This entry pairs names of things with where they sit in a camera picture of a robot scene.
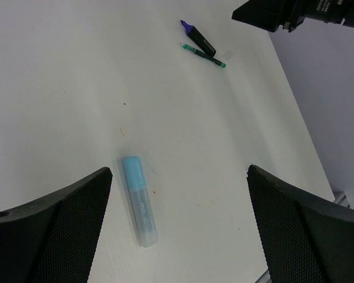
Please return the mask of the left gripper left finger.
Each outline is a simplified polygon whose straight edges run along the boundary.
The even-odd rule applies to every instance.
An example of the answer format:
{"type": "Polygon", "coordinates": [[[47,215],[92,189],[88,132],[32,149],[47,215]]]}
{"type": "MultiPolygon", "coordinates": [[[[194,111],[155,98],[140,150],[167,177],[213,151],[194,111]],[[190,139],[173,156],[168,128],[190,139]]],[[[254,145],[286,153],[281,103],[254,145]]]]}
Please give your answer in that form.
{"type": "Polygon", "coordinates": [[[0,282],[87,282],[111,184],[103,167],[0,211],[0,282]]]}

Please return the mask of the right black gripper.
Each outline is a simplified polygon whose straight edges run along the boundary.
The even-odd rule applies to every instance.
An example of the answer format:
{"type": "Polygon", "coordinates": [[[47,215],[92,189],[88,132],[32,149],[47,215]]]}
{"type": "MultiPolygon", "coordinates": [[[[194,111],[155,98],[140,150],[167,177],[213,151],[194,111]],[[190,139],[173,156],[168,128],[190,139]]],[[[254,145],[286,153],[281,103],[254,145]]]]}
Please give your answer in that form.
{"type": "Polygon", "coordinates": [[[249,0],[231,18],[269,32],[294,31],[306,18],[354,28],[354,1],[249,0]]]}

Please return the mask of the green pen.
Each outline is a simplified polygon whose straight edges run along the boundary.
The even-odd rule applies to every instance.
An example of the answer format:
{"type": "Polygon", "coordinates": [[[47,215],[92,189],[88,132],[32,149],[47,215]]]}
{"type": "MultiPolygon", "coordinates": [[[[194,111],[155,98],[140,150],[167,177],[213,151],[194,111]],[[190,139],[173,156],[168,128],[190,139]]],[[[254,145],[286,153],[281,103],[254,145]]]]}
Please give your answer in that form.
{"type": "Polygon", "coordinates": [[[200,50],[198,50],[198,49],[196,49],[196,48],[194,48],[194,47],[192,47],[192,46],[190,46],[188,44],[181,44],[181,47],[184,50],[186,50],[188,52],[191,52],[191,53],[195,54],[196,56],[199,56],[200,58],[203,58],[203,59],[205,59],[207,61],[210,61],[211,63],[213,63],[213,64],[215,64],[215,65],[217,65],[217,66],[219,66],[221,68],[225,68],[227,66],[226,63],[224,63],[224,62],[222,62],[220,60],[217,60],[214,57],[212,57],[212,56],[210,56],[210,55],[208,55],[208,54],[206,54],[206,53],[204,53],[204,52],[202,52],[202,51],[200,51],[200,50]]]}

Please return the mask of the light blue highlighter cap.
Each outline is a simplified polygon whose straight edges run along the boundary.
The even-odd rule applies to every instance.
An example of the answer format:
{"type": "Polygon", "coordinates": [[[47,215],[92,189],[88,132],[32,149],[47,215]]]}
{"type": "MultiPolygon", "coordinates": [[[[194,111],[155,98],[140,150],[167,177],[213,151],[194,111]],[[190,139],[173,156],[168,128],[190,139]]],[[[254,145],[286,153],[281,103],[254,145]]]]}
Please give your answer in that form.
{"type": "Polygon", "coordinates": [[[129,156],[122,160],[123,170],[130,190],[139,190],[146,186],[142,162],[139,156],[129,156]]]}

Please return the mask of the purple black highlighter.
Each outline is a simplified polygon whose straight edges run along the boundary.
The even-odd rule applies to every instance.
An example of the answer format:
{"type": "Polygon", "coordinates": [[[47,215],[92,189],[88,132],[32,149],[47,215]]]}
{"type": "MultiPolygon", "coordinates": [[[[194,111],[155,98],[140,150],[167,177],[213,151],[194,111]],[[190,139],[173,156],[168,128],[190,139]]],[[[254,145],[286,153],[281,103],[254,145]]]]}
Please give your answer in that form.
{"type": "Polygon", "coordinates": [[[185,34],[201,49],[204,53],[214,57],[216,49],[209,43],[209,41],[195,28],[195,26],[188,24],[184,20],[180,20],[181,25],[185,30],[185,34]]]}

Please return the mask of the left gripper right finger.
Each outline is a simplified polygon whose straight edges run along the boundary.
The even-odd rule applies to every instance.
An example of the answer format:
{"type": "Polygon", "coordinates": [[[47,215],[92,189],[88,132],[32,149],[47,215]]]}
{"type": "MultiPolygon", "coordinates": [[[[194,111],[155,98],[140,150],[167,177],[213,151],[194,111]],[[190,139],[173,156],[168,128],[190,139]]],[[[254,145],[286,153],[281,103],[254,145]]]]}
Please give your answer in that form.
{"type": "Polygon", "coordinates": [[[251,165],[251,204],[272,282],[354,282],[354,210],[251,165]]]}

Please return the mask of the light blue highlighter body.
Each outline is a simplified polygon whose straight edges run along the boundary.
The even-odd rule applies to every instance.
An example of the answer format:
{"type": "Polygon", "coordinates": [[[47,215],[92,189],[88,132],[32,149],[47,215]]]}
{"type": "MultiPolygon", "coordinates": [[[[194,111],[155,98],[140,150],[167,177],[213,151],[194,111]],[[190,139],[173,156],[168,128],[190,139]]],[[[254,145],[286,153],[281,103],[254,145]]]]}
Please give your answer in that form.
{"type": "Polygon", "coordinates": [[[158,242],[158,233],[147,187],[130,188],[129,196],[140,244],[144,248],[150,247],[158,242]]]}

